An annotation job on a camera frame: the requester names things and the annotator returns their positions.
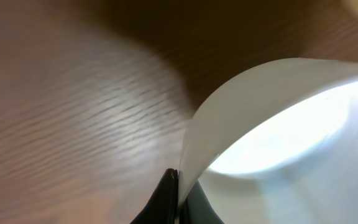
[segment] bright white highlight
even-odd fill
[[[247,133],[209,168],[239,175],[293,161],[342,127],[351,99],[358,100],[358,82],[308,98]]]

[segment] glossy surface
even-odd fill
[[[333,0],[0,0],[0,224],[129,223],[213,90],[297,56],[358,61],[358,20]]]

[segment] wood grain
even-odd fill
[[[129,223],[213,90],[299,56],[358,61],[358,19],[334,0],[0,0],[0,223]]]

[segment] wooden surface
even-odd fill
[[[335,0],[0,0],[0,223],[129,223],[214,89],[299,56],[358,61],[358,19]]]

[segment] wooden table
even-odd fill
[[[299,56],[358,61],[358,19],[335,0],[0,0],[0,224],[129,223],[213,90]]]

